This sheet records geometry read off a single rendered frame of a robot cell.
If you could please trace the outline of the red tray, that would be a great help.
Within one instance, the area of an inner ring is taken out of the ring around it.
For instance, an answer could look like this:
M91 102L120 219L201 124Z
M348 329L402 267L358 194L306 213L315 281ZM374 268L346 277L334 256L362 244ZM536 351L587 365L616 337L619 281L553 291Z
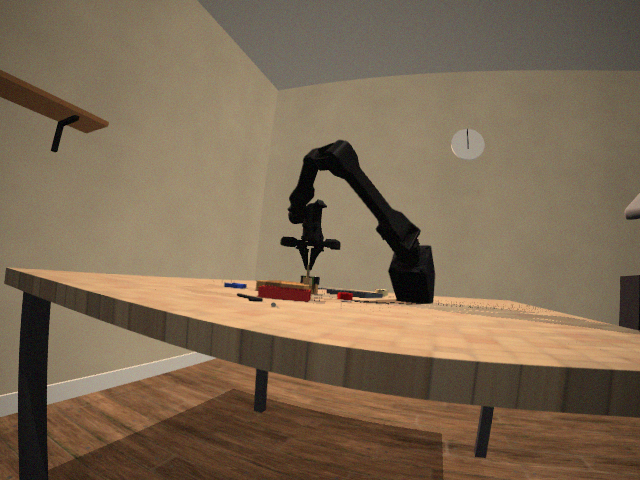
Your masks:
M311 299L311 290L275 286L259 286L258 297L309 302L309 300Z

